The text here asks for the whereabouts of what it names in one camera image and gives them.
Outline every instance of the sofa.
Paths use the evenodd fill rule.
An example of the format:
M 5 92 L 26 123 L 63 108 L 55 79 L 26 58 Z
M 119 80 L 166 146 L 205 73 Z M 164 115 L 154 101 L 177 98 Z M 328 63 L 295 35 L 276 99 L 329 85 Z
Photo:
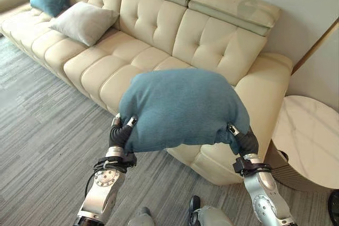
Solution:
M 139 73 L 203 68 L 222 74 L 246 106 L 265 157 L 288 87 L 292 62 L 262 53 L 279 18 L 261 0 L 69 0 L 120 13 L 88 47 L 49 28 L 55 18 L 29 0 L 0 0 L 0 33 L 40 65 L 105 110 L 119 101 Z M 180 145 L 168 153 L 216 185 L 240 183 L 229 145 Z

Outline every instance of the gray carpet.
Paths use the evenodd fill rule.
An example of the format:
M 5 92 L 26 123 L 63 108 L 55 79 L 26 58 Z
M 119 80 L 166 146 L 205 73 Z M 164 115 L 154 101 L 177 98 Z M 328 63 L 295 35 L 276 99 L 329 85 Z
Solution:
M 107 149 L 112 115 L 0 38 L 0 225 L 71 225 Z M 157 226 L 185 226 L 193 194 L 237 226 L 260 225 L 243 185 L 215 186 L 165 151 L 137 154 L 107 225 L 148 206 Z M 299 226 L 328 225 L 328 192 L 279 185 Z

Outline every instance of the black cable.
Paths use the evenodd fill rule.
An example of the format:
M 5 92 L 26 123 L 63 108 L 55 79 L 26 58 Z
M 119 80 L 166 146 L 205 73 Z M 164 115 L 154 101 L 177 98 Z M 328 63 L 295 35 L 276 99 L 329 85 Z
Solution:
M 90 184 L 90 181 L 91 181 L 92 177 L 94 177 L 95 173 L 97 173 L 99 170 L 100 170 L 100 169 L 95 170 L 94 173 L 93 173 L 93 174 L 90 176 L 90 178 L 88 179 L 87 184 L 86 184 L 86 188 L 85 188 L 85 198 L 86 198 L 86 196 L 87 196 L 88 185 Z
M 90 181 L 92 179 L 92 177 L 94 177 L 95 173 L 97 173 L 98 171 L 105 171 L 105 170 L 108 170 L 108 169 L 116 169 L 118 171 L 120 171 L 121 173 L 126 173 L 127 172 L 127 168 L 125 165 L 123 165 L 122 163 L 119 163 L 119 162 L 107 162 L 106 165 L 105 163 L 99 163 L 97 162 L 94 166 L 93 166 L 93 169 L 94 169 L 94 173 L 89 177 L 88 181 L 87 181 L 87 184 L 86 184 L 86 188 L 85 188 L 85 198 L 87 196 L 87 190 L 88 190 L 88 186 L 90 184 Z

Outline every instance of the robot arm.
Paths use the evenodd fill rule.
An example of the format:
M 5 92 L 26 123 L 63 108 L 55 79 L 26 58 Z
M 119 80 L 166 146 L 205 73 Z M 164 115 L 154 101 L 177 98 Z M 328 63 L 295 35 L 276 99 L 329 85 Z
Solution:
M 256 217 L 264 226 L 297 226 L 286 201 L 278 192 L 271 167 L 257 155 L 258 141 L 253 132 L 250 130 L 244 135 L 232 124 L 228 125 L 228 130 L 240 146 L 241 157 L 236 159 L 233 167 L 236 173 L 244 176 Z
M 127 168 L 137 163 L 133 153 L 125 155 L 123 150 L 136 121 L 137 119 L 132 117 L 128 124 L 122 127 L 120 114 L 115 116 L 111 126 L 108 151 L 106 156 L 94 165 L 93 185 L 88 193 L 86 187 L 85 201 L 73 226 L 104 226 L 107 223 L 118 190 L 124 182 Z

